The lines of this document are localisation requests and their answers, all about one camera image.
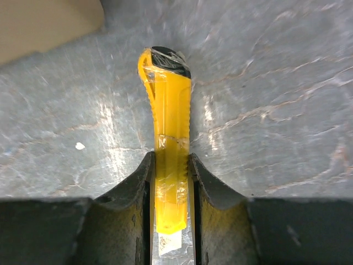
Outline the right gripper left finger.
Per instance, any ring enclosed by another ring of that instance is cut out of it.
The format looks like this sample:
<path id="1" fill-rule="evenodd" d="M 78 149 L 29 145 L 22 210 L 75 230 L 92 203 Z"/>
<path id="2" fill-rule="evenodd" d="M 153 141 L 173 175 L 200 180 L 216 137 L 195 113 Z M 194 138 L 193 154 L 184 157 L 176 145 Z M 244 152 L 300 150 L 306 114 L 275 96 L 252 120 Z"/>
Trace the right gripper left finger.
<path id="1" fill-rule="evenodd" d="M 114 188 L 93 200 L 72 264 L 151 264 L 154 152 Z"/>

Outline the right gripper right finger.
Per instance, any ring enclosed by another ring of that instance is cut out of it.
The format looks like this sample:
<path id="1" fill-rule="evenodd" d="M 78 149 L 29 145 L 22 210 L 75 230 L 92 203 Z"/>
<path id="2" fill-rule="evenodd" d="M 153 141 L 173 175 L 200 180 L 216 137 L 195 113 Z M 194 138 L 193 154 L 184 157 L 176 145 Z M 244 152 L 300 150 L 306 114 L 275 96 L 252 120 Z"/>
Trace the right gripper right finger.
<path id="1" fill-rule="evenodd" d="M 247 198 L 192 153 L 188 184 L 195 264 L 259 264 Z"/>

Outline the yellow utility knife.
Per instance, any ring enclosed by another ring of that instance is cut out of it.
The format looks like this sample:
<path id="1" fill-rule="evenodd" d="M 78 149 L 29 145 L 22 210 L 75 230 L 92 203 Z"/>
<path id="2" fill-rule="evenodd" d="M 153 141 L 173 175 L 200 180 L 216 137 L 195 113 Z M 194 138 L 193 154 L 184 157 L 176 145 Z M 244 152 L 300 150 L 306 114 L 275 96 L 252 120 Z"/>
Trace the yellow utility knife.
<path id="1" fill-rule="evenodd" d="M 162 46 L 146 48 L 137 64 L 154 126 L 158 254 L 182 247 L 188 218 L 191 73 L 184 58 Z"/>

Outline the tan plastic toolbox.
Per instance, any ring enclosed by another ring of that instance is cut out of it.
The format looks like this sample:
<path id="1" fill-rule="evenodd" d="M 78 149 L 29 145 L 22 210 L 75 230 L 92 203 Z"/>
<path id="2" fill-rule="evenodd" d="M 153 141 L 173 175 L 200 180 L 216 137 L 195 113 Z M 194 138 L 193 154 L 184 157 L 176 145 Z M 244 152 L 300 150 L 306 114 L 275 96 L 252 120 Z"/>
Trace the tan plastic toolbox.
<path id="1" fill-rule="evenodd" d="M 1 64 L 47 52 L 103 24 L 100 1 L 1 1 Z"/>

